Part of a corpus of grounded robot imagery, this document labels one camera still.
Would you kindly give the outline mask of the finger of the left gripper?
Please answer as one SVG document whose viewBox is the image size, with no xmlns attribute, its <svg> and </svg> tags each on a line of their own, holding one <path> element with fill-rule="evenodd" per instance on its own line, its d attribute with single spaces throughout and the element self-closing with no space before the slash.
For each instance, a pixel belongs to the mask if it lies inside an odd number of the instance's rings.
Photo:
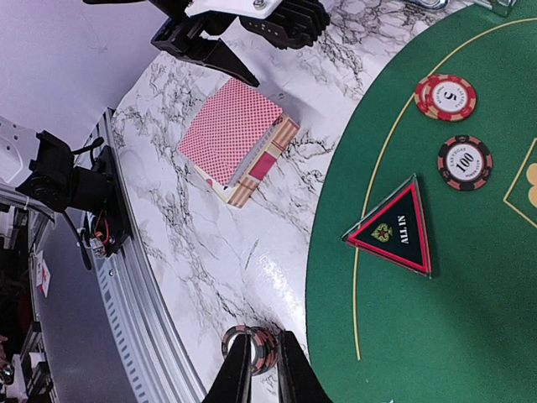
<svg viewBox="0 0 537 403">
<path fill-rule="evenodd" d="M 221 39 L 209 39 L 207 43 L 208 56 L 205 58 L 207 67 L 225 73 L 248 86 L 259 86 L 256 76 Z"/>
</svg>

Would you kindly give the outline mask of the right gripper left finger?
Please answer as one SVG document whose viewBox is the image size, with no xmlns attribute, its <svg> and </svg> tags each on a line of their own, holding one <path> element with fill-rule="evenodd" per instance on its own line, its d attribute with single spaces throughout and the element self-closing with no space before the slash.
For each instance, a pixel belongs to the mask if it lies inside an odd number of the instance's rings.
<svg viewBox="0 0 537 403">
<path fill-rule="evenodd" d="M 222 338 L 223 364 L 203 403 L 251 401 L 252 335 L 249 329 L 228 329 Z"/>
</svg>

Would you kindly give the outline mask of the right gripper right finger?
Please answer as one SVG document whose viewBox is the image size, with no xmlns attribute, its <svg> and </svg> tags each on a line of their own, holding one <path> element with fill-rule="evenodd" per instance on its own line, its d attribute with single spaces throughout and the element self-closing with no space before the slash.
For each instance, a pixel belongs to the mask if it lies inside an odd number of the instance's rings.
<svg viewBox="0 0 537 403">
<path fill-rule="evenodd" d="M 291 331 L 279 334 L 277 368 L 279 402 L 331 403 Z"/>
</svg>

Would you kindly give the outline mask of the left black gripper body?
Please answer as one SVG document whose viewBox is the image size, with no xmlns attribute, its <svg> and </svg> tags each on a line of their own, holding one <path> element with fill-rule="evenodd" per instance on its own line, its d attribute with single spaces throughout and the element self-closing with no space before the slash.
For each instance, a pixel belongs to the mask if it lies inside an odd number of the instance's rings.
<svg viewBox="0 0 537 403">
<path fill-rule="evenodd" d="M 182 13 L 169 18 L 151 44 L 178 60 L 214 70 L 233 70 L 235 54 L 229 47 L 220 39 L 206 39 L 201 34 L 222 35 L 234 20 L 235 16 L 227 13 L 207 12 L 193 17 Z"/>
</svg>

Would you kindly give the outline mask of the dark brown poker chip stack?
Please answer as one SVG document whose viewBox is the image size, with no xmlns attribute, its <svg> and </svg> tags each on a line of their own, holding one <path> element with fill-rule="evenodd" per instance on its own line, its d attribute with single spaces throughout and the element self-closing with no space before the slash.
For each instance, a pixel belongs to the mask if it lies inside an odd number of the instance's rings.
<svg viewBox="0 0 537 403">
<path fill-rule="evenodd" d="M 278 349 L 275 336 L 263 327 L 236 325 L 230 327 L 222 337 L 222 356 L 226 358 L 238 335 L 249 334 L 251 337 L 251 372 L 252 376 L 265 374 L 278 362 Z"/>
</svg>

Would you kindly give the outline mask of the red playing card deck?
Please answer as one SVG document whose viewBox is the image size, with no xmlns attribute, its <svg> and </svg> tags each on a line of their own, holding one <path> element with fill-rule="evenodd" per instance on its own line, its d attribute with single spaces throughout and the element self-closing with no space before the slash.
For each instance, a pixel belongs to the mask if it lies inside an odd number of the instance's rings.
<svg viewBox="0 0 537 403">
<path fill-rule="evenodd" d="M 178 143 L 178 152 L 222 186 L 230 185 L 239 166 L 282 108 L 236 79 L 208 97 Z"/>
</svg>

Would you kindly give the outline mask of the black triangular all-in button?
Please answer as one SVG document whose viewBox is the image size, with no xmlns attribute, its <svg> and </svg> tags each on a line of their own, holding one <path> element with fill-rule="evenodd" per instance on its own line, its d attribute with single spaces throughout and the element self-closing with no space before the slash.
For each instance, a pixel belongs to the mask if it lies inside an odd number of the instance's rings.
<svg viewBox="0 0 537 403">
<path fill-rule="evenodd" d="M 342 242 L 427 278 L 432 276 L 425 213 L 411 175 L 342 236 Z"/>
</svg>

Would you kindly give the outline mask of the red chips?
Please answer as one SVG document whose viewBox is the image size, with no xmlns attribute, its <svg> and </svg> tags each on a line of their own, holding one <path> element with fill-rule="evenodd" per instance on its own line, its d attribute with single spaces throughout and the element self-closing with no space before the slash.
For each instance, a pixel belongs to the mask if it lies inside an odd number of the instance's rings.
<svg viewBox="0 0 537 403">
<path fill-rule="evenodd" d="M 477 108 L 477 93 L 466 79 L 455 75 L 434 74 L 419 81 L 414 103 L 428 118 L 460 122 Z"/>
</svg>

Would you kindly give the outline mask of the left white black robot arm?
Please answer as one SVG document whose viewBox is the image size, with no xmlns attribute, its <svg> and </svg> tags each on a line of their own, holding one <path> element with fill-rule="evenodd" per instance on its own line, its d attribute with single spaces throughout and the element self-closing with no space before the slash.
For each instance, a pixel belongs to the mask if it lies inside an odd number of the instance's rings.
<svg viewBox="0 0 537 403">
<path fill-rule="evenodd" d="M 168 17 L 151 40 L 158 50 L 178 60 L 226 73 L 249 86 L 258 86 L 257 78 L 219 37 L 235 19 L 248 25 L 263 22 L 263 15 L 238 6 L 225 9 L 218 2 L 193 6 L 187 1 L 156 1 L 154 6 Z M 91 169 L 75 164 L 77 155 L 91 153 L 103 144 L 102 138 L 72 150 L 47 131 L 35 137 L 39 141 L 37 156 L 23 165 L 25 179 L 10 176 L 6 180 L 17 192 L 59 213 L 69 207 L 93 213 L 118 212 L 125 206 L 110 147 L 104 147 Z"/>
</svg>

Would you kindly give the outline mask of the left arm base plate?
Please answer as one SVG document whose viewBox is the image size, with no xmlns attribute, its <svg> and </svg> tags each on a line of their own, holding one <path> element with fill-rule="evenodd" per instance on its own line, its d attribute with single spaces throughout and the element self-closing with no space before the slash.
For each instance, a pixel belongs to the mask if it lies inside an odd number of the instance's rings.
<svg viewBox="0 0 537 403">
<path fill-rule="evenodd" d="M 97 209 L 86 213 L 81 235 L 85 247 L 98 259 L 105 259 L 123 246 L 132 235 L 132 226 L 117 161 L 109 145 L 102 148 L 91 170 L 107 180 L 109 190 Z"/>
</svg>

